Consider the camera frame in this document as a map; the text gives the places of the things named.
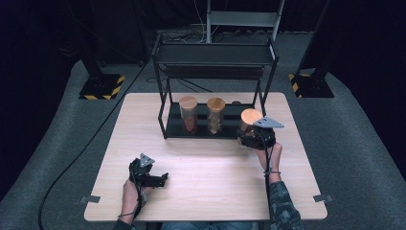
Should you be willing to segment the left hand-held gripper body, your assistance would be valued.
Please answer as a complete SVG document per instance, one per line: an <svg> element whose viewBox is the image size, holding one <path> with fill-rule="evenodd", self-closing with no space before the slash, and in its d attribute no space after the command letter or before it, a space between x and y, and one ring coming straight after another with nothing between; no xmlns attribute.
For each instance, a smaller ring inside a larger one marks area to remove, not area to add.
<svg viewBox="0 0 406 230"><path fill-rule="evenodd" d="M141 153L139 158L135 158L129 164L129 179L139 187L154 187L154 180L149 174L154 160Z"/></svg>

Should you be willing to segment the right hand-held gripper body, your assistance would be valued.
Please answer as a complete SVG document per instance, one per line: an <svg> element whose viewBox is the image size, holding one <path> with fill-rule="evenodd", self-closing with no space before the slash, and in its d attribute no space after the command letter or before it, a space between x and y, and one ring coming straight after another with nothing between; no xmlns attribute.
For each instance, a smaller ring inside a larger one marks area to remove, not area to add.
<svg viewBox="0 0 406 230"><path fill-rule="evenodd" d="M276 144L275 128L283 128L283 124L264 116L254 122L250 135L245 137L245 145L257 150L265 150Z"/></svg>

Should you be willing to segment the glass jar of dark contents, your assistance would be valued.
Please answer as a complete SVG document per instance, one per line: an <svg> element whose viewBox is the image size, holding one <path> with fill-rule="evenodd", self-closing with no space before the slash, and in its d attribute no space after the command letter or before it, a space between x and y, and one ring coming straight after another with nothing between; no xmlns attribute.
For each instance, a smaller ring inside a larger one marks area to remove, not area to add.
<svg viewBox="0 0 406 230"><path fill-rule="evenodd" d="M254 122L260 120L262 114L255 108L244 109L240 114L239 135L245 135L252 131Z"/></svg>

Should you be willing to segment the glass jar of dried mushrooms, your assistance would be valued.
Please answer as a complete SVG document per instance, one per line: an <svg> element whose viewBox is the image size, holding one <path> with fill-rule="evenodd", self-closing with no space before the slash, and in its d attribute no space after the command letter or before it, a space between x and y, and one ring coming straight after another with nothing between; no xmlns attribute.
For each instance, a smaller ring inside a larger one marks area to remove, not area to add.
<svg viewBox="0 0 406 230"><path fill-rule="evenodd" d="M225 108L225 102L221 98L210 98L207 101L208 115L211 112L220 112L222 114L222 123L223 123L223 110Z"/></svg>

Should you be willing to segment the glass jar of red fruit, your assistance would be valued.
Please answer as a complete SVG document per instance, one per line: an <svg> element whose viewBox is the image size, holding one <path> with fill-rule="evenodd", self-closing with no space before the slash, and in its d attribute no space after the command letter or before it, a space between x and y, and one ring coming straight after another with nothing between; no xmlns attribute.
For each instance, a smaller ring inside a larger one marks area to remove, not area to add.
<svg viewBox="0 0 406 230"><path fill-rule="evenodd" d="M179 100L181 118L183 120L184 125L184 118L189 116L194 116L197 120L197 99L193 96L184 96Z"/></svg>

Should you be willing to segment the black metal shelf rack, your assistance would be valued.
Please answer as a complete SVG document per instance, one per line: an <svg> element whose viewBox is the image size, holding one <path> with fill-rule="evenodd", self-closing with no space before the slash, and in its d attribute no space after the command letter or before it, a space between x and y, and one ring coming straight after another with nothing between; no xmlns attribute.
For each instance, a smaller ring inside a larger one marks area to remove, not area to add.
<svg viewBox="0 0 406 230"><path fill-rule="evenodd" d="M208 131L209 108L204 102L196 106L197 131L188 133L183 127L179 102L171 95L172 80L255 81L254 99L250 103L230 101L225 105L222 130L216 137L235 139L240 113L257 107L265 114L269 84L279 61L271 40L264 44L238 43L168 43L156 38L151 59L161 98L161 108L167 109L158 121L164 138L212 138Z"/></svg>

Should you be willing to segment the person's right hand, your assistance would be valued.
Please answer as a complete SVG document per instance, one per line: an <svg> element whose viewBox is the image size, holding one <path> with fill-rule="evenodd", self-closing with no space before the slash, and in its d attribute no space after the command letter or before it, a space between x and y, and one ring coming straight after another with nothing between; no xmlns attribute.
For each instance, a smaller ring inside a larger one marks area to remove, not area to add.
<svg viewBox="0 0 406 230"><path fill-rule="evenodd" d="M271 175L280 175L280 160L282 155L282 145L276 143L268 150L256 149L255 153L258 156L259 163L266 172Z"/></svg>

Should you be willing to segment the person's left hand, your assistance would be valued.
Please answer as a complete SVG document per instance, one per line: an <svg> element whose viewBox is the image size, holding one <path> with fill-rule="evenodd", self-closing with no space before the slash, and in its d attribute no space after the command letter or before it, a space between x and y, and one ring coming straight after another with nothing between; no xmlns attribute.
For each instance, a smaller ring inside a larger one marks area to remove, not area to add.
<svg viewBox="0 0 406 230"><path fill-rule="evenodd" d="M141 211L147 202L149 187L138 188L129 179L123 185L123 204L121 215L133 213L134 217Z"/></svg>

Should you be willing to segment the black stand with striped base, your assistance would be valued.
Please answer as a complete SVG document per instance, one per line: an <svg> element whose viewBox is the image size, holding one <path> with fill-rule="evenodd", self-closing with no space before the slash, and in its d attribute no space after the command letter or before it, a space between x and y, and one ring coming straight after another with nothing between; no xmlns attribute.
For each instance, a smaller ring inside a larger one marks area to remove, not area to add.
<svg viewBox="0 0 406 230"><path fill-rule="evenodd" d="M120 74L104 74L96 62L91 48L67 0L61 0L67 17L72 39L78 50L80 59L89 75L79 96L86 100L111 100L119 93L124 76Z"/></svg>
<svg viewBox="0 0 406 230"><path fill-rule="evenodd" d="M305 49L304 56L299 64L295 74L290 74L289 80L291 82L293 91L297 98L333 98L334 95L330 90L327 82L326 75L332 63L334 52L331 48L325 48L323 55L316 55L316 45L320 44L319 31L323 26L326 14L329 10L329 5L332 0L327 0L319 21L316 25L314 35L310 39L307 48ZM316 64L313 66L312 74L302 74L301 71L309 65L311 57L314 58Z"/></svg>

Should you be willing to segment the grey metal stand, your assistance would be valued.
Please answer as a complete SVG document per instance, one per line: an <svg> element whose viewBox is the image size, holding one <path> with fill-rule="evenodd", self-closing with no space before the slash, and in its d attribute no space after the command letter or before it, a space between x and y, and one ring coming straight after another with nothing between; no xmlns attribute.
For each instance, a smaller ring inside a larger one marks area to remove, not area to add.
<svg viewBox="0 0 406 230"><path fill-rule="evenodd" d="M278 0L277 9L271 12L252 11L213 11L212 0L207 0L206 42L212 42L212 26L262 27L272 29L272 39L276 40L282 19L285 0Z"/></svg>

